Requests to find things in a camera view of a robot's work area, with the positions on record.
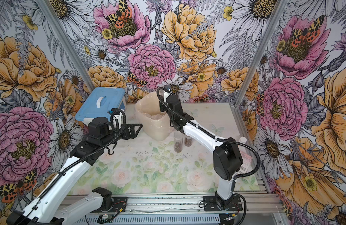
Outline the clear jar dried tea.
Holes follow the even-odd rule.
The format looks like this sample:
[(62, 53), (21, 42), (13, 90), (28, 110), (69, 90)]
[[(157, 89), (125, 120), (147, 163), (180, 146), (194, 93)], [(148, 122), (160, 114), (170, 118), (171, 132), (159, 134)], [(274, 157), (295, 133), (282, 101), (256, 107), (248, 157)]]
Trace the clear jar dried tea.
[(179, 153), (182, 152), (183, 148), (183, 134), (176, 131), (173, 135), (174, 137), (174, 151)]

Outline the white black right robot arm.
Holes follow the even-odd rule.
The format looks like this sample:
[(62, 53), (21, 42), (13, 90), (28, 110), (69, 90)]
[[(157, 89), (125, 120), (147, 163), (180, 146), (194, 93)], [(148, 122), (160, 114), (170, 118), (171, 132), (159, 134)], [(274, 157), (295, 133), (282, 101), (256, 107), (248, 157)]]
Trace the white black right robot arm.
[(235, 139), (223, 139), (201, 127), (193, 117), (183, 112), (181, 102), (175, 95), (157, 94), (161, 112), (170, 118), (170, 126), (176, 131), (191, 137), (208, 149), (213, 155), (213, 168), (220, 177), (215, 194), (216, 204), (222, 211), (227, 211), (234, 199), (235, 179), (238, 175), (243, 158)]

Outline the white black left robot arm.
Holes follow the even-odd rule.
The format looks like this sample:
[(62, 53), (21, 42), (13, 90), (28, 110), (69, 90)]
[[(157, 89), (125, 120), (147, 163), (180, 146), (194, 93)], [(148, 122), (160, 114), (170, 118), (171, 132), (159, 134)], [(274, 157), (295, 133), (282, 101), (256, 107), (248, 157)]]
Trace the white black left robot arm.
[(91, 212), (109, 212), (115, 208), (111, 191), (98, 187), (85, 198), (58, 211), (60, 204), (76, 182), (95, 164), (109, 145), (119, 140), (134, 139), (142, 129), (141, 123), (109, 121), (106, 117), (93, 119), (88, 133), (71, 152), (63, 168), (47, 187), (22, 211), (12, 210), (9, 225), (71, 225)]

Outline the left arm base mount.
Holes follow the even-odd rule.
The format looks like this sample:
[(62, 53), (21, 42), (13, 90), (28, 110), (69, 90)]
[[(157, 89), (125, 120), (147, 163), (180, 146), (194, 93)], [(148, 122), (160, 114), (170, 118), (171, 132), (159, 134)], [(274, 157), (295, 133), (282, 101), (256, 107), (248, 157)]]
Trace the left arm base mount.
[(121, 197), (121, 196), (113, 196), (111, 197), (111, 200), (104, 200), (102, 203), (102, 206), (92, 211), (92, 213), (120, 213), (125, 212), (127, 207), (127, 197)]

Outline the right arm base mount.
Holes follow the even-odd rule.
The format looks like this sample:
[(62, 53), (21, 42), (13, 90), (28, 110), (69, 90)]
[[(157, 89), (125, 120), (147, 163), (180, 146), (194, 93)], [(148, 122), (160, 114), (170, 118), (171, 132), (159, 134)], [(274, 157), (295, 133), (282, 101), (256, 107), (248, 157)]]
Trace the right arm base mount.
[(237, 195), (224, 200), (219, 196), (203, 196), (204, 210), (206, 212), (240, 212), (243, 210), (242, 200)]

